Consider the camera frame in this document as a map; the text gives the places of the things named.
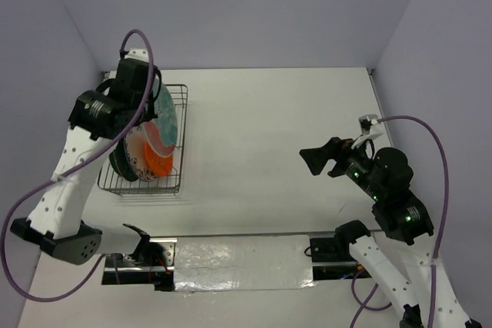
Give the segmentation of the red and teal plate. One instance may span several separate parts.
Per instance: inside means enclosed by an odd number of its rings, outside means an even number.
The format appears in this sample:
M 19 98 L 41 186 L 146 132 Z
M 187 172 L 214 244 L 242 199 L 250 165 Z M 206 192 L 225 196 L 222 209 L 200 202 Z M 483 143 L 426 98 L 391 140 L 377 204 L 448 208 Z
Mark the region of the red and teal plate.
M 173 98 L 159 70 L 155 72 L 149 108 L 151 104 L 155 118 L 143 123 L 143 132 L 152 150 L 161 157 L 168 157 L 173 154 L 178 143 L 178 118 Z

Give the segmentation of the blue floral white plate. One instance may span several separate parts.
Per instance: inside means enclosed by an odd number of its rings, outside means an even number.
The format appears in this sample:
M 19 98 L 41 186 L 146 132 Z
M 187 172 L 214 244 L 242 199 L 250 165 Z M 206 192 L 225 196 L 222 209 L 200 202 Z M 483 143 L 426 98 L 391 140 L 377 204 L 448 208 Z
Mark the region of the blue floral white plate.
M 128 165 L 137 179 L 144 182 L 152 182 L 157 175 L 150 169 L 145 158 L 145 145 L 147 140 L 143 129 L 132 128 L 124 137 L 123 146 Z

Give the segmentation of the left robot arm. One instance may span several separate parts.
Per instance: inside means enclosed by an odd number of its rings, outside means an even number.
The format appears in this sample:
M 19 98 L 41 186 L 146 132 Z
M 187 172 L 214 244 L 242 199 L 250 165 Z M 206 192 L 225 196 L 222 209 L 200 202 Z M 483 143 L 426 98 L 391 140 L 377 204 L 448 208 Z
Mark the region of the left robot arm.
M 99 252 L 102 230 L 82 213 L 101 166 L 125 135 L 155 117 L 160 78 L 149 49 L 121 51 L 116 74 L 79 95 L 68 118 L 63 152 L 42 198 L 27 216 L 9 217 L 10 231 L 47 255 L 82 265 Z

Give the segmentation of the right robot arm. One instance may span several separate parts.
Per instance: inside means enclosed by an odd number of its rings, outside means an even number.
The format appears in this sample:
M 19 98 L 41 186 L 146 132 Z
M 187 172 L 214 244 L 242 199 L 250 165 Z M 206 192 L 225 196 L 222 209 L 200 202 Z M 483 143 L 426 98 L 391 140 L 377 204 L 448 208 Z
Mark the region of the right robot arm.
M 322 147 L 302 149 L 300 156 L 313 175 L 333 160 L 329 176 L 347 176 L 374 201 L 372 214 L 406 272 L 392 264 L 359 220 L 336 229 L 334 251 L 343 260 L 354 258 L 371 275 L 400 317 L 401 327 L 480 326 L 458 302 L 442 260 L 433 255 L 434 225 L 410 190 L 413 171 L 402 151 L 383 147 L 368 157 L 364 146 L 333 137 Z

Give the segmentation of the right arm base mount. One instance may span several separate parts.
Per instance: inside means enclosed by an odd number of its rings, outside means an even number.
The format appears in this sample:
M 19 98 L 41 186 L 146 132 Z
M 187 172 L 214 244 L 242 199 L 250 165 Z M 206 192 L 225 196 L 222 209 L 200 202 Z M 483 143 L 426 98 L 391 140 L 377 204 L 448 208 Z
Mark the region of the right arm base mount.
M 352 280 L 362 266 L 335 240 L 311 237 L 304 255 L 311 260 L 314 281 Z

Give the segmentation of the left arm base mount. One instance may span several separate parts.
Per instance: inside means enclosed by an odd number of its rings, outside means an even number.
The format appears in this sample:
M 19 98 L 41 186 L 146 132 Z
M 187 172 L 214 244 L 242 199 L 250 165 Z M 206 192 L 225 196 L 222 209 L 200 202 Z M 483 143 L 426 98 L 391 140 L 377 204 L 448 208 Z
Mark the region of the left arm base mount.
M 153 237 L 150 247 L 138 259 L 127 254 L 107 256 L 103 286 L 149 286 L 155 291 L 175 290 L 174 271 L 177 238 Z

